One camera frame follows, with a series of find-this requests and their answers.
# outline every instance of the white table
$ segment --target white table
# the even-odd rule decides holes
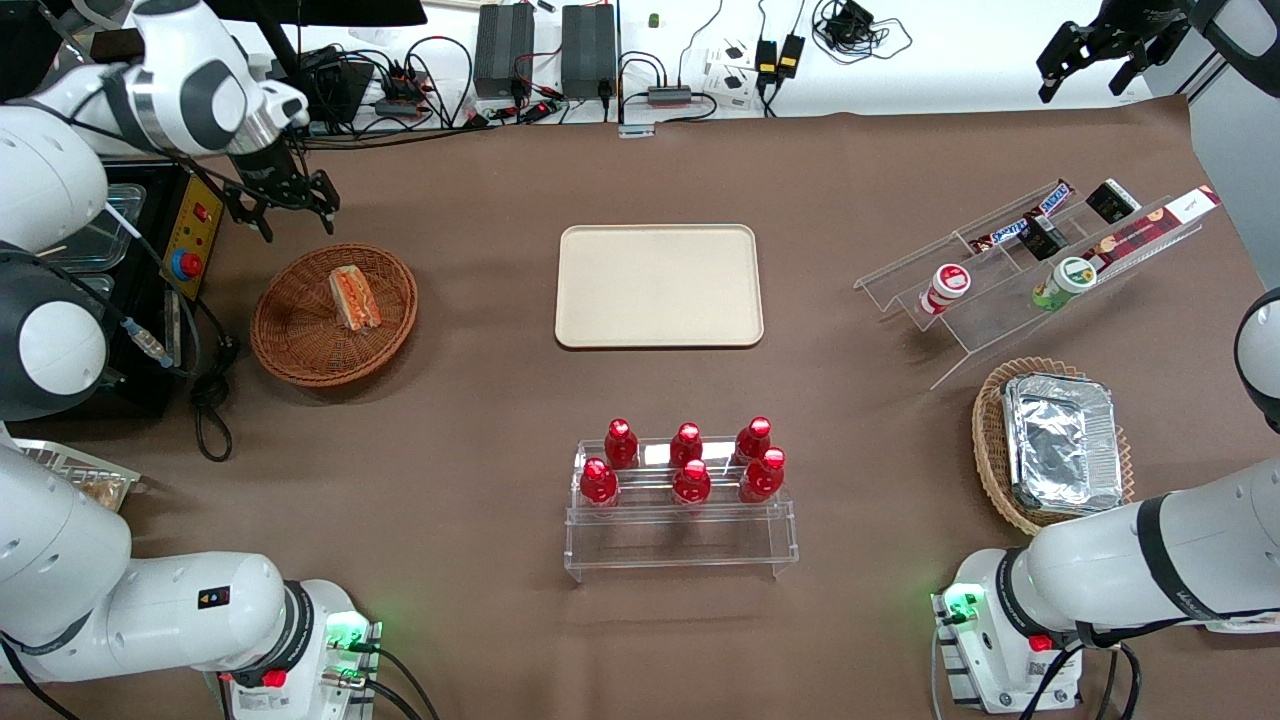
[[[805,37],[805,51],[799,74],[788,81],[773,104],[778,115],[824,115],[829,113],[919,114],[1033,110],[1044,108],[1036,92],[1039,73],[1036,58],[1065,20],[1085,23],[1093,19],[1098,0],[1060,0],[1052,4],[1025,0],[868,0],[864,5],[877,19],[891,14],[902,22],[914,45],[891,60],[868,59],[850,67],[831,61],[809,37],[810,13],[818,0],[804,0],[805,8],[797,35]],[[557,6],[562,3],[552,0]],[[622,0],[622,50],[653,53],[666,63],[675,82],[677,58],[689,42],[690,33],[716,10],[717,0]],[[797,0],[764,0],[768,13],[765,37],[780,41],[791,29],[799,8]],[[660,26],[648,27],[650,13],[658,13]],[[349,35],[347,28],[303,28],[303,49],[314,50],[330,42],[348,50],[378,49],[393,58],[403,58],[413,41],[429,35],[445,35],[475,46],[477,12],[426,6],[428,24],[392,28],[388,45],[375,45]],[[536,51],[553,51],[559,46],[562,13],[535,13]],[[266,41],[248,23],[228,22],[232,33],[251,53],[269,53]],[[287,27],[293,36],[293,27]],[[701,90],[705,50],[726,38],[755,45],[760,31],[760,14],[753,0],[724,0],[719,18],[694,44],[685,63],[684,81],[692,90]],[[466,78],[462,53],[448,42],[431,41],[419,47],[449,104],[457,101]],[[559,58],[536,58],[534,81],[557,87]],[[1051,109],[1110,108],[1151,97],[1139,78],[1120,97],[1107,90],[1107,82],[1120,61],[1100,63],[1068,79]],[[643,91],[652,82],[653,72],[639,63],[627,68],[627,94]],[[376,100],[372,88],[366,101]],[[617,109],[611,110],[616,118]],[[690,110],[649,113],[643,100],[627,106],[627,122],[649,122],[662,117],[689,114]],[[751,111],[721,109],[717,118],[759,117]],[[600,104],[589,101],[575,109],[567,122],[599,122]],[[361,127],[357,119],[356,127]],[[544,122],[554,122],[554,118]],[[393,127],[384,123],[383,127]]]

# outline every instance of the plastic bottle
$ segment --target plastic bottle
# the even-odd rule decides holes
[[[609,423],[604,434],[604,457],[614,470],[625,470],[640,465],[640,441],[636,439],[631,424],[618,418]]]
[[[1055,313],[1097,282],[1098,272],[1088,260],[1065,258],[1053,268],[1053,274],[1032,291],[1032,302],[1046,313]]]
[[[947,311],[952,302],[969,292],[972,284],[969,270],[947,263],[933,273],[933,279],[920,293],[920,310],[929,315],[941,315]]]
[[[616,507],[618,505],[618,477],[599,457],[586,459],[577,489],[582,493],[582,503],[590,507]]]
[[[764,455],[769,448],[769,433],[773,425],[768,418],[754,418],[745,428],[737,433],[737,442],[733,443],[733,464],[746,465],[751,460]]]
[[[737,484],[737,498],[742,502],[764,502],[782,487],[783,465],[787,456],[781,447],[771,447],[746,466]]]
[[[690,460],[671,482],[671,502],[675,505],[701,505],[712,496],[712,477],[707,464]]]
[[[671,461],[672,468],[684,468],[690,460],[703,459],[703,433],[698,429],[698,425],[692,423],[685,423],[680,425],[680,430],[676,437],[671,438]]]

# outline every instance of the red button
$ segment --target red button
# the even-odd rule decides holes
[[[283,688],[288,674],[284,670],[268,670],[262,673],[262,685],[268,688]]]
[[[204,272],[205,263],[195,252],[183,252],[182,258],[178,259],[178,268],[182,269],[182,274],[195,278]]]

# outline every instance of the yellow control panel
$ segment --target yellow control panel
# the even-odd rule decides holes
[[[205,279],[205,268],[209,266],[209,254],[214,250],[214,237],[218,234],[223,210],[223,201],[200,178],[187,178],[187,190],[169,236],[164,263],[177,275],[183,295],[192,300]]]

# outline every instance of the red bottle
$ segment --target red bottle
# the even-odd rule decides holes
[[[712,477],[707,464],[690,460],[671,482],[671,502],[676,505],[701,505],[712,496]]]
[[[618,503],[618,477],[599,457],[586,459],[577,489],[591,507],[613,507]]]
[[[703,459],[703,433],[698,425],[685,423],[680,425],[676,437],[671,438],[671,466],[684,468],[690,460]]]
[[[773,425],[768,418],[755,418],[741,432],[737,433],[737,442],[733,445],[733,464],[746,465],[764,455],[769,448],[769,432]]]
[[[604,457],[611,468],[623,470],[637,466],[639,450],[640,441],[626,420],[618,418],[609,423],[609,432],[604,436]]]
[[[787,456],[781,447],[771,447],[764,455],[751,460],[746,474],[737,486],[737,498],[742,502],[764,502],[782,487],[782,466]]]

